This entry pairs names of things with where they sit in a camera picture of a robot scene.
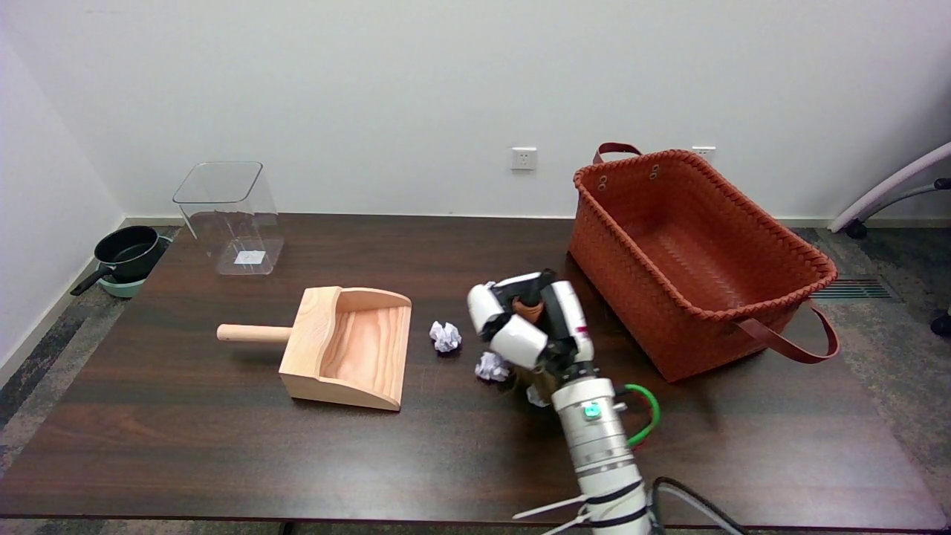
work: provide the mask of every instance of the black frying pan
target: black frying pan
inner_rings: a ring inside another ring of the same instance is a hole
[[[70,294],[83,293],[106,275],[112,275],[119,284],[145,279],[162,258],[167,243],[166,240],[160,240],[159,233],[151,227],[116,230],[100,240],[93,251],[99,261],[99,269],[73,288]]]

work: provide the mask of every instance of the white label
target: white label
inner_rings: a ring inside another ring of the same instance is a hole
[[[263,260],[264,251],[262,250],[242,250],[238,252],[235,264],[260,264]]]

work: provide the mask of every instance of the green cable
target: green cable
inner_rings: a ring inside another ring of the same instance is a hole
[[[655,398],[653,394],[650,393],[650,390],[647,390],[643,386],[624,385],[624,388],[628,392],[637,392],[638,394],[644,396],[645,399],[648,400],[648,403],[650,403],[650,423],[641,429],[636,435],[628,439],[628,447],[634,447],[643,442],[644,439],[648,437],[650,432],[653,431],[655,427],[657,427],[657,424],[660,423],[660,404],[657,403],[657,398]]]

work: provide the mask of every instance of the floor vent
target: floor vent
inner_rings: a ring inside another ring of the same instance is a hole
[[[895,290],[878,277],[839,277],[831,285],[812,294],[823,301],[856,301],[866,299],[897,300]]]

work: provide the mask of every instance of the gray carpet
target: gray carpet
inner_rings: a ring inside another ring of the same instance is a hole
[[[175,228],[163,232],[174,235]],[[824,230],[800,235],[826,252],[849,275],[879,275],[896,290],[898,302],[824,302],[839,330],[842,358],[925,483],[951,516],[951,341],[931,333],[931,319],[951,304],[951,229],[871,229],[861,242]],[[126,307],[95,287],[77,298],[13,378],[0,390],[0,477],[66,391],[92,351]],[[185,521],[0,520],[0,533],[110,535],[277,534],[274,523]],[[298,525],[296,534],[363,533],[541,533],[509,527],[404,525]],[[689,533],[705,533],[692,530]]]

